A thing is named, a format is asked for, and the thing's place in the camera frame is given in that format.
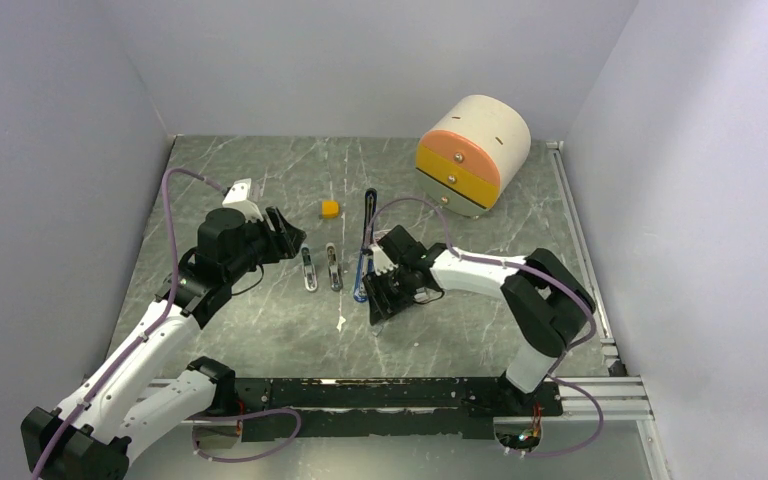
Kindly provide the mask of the beige small stapler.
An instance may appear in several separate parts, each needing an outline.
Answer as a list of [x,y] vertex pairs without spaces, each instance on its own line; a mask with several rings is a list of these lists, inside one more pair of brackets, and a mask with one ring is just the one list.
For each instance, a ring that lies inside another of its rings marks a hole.
[[340,268],[337,248],[333,242],[326,244],[326,258],[330,289],[339,292],[343,288],[342,270]]

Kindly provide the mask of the orange cube block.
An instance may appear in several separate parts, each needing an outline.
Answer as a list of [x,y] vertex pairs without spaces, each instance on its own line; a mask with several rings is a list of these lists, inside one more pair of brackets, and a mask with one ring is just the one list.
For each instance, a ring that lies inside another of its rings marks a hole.
[[321,203],[320,216],[323,219],[334,219],[340,215],[340,204],[335,200],[324,200]]

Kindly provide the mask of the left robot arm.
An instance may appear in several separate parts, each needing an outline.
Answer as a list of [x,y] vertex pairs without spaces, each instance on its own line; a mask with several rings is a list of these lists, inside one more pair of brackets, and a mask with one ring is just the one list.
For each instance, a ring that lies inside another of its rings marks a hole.
[[244,275],[295,258],[306,237],[275,207],[260,219],[227,207],[208,212],[195,246],[173,257],[173,271],[114,354],[57,407],[36,407],[23,419],[32,478],[121,479],[183,420],[240,413],[234,370],[207,357],[161,392],[138,397],[232,299]]

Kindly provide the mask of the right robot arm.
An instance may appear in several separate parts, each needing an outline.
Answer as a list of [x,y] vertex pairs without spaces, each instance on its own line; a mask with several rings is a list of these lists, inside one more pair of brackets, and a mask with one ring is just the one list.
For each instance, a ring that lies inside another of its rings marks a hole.
[[523,336],[499,389],[502,406],[513,414],[536,403],[537,388],[595,323],[595,300],[545,248],[500,257],[445,243],[426,247],[397,226],[365,251],[372,257],[363,277],[371,325],[415,305],[422,291],[463,291],[506,303]]

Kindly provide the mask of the light blue small stapler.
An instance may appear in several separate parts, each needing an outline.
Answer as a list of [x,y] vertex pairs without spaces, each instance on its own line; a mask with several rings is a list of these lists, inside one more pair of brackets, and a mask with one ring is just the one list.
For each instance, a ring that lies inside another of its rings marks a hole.
[[306,243],[301,245],[300,254],[303,264],[305,289],[308,292],[315,292],[318,289],[317,274],[312,261],[310,248]]

